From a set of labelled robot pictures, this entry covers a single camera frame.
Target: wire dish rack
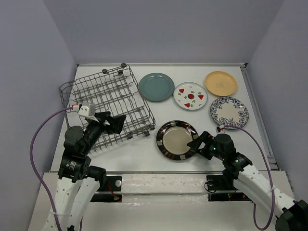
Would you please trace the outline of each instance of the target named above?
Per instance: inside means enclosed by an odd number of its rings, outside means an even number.
[[[149,130],[155,129],[153,113],[138,89],[136,78],[130,66],[125,63],[110,70],[103,69],[102,72],[66,82],[59,87],[64,107],[91,102],[96,104],[96,112],[109,111],[112,116],[126,115],[121,134],[103,134],[94,145],[94,150],[131,139],[134,135],[149,136]],[[70,121],[76,121],[76,116],[77,113],[72,111],[65,113],[68,128]],[[85,128],[88,124],[86,120],[79,120],[79,125]]]

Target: light blue plate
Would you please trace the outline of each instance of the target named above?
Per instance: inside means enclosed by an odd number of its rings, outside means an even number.
[[[139,91],[149,101],[167,100],[174,91],[172,79],[162,73],[150,73],[139,82]]]

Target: white and blue plate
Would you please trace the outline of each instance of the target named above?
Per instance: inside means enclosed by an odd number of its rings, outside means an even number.
[[[232,97],[221,97],[214,100],[210,107],[210,113],[217,124],[232,130],[236,128],[228,128],[228,125],[242,128],[249,119],[246,106]]]

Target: white wall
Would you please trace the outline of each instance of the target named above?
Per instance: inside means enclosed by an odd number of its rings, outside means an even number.
[[[245,63],[283,0],[44,2],[78,63]]]
[[[58,87],[73,78],[76,65],[41,0],[1,0],[0,34],[0,230],[25,231],[39,189],[30,141],[61,108]],[[46,125],[35,143],[40,173],[50,169],[62,120]]]
[[[278,165],[308,201],[308,1],[285,0],[248,65]]]

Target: zip tie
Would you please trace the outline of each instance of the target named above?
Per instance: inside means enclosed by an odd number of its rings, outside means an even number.
[[[275,190],[275,189],[276,189],[276,186],[274,185],[274,186],[266,193],[266,195],[269,194],[271,191],[273,191],[273,190]]]

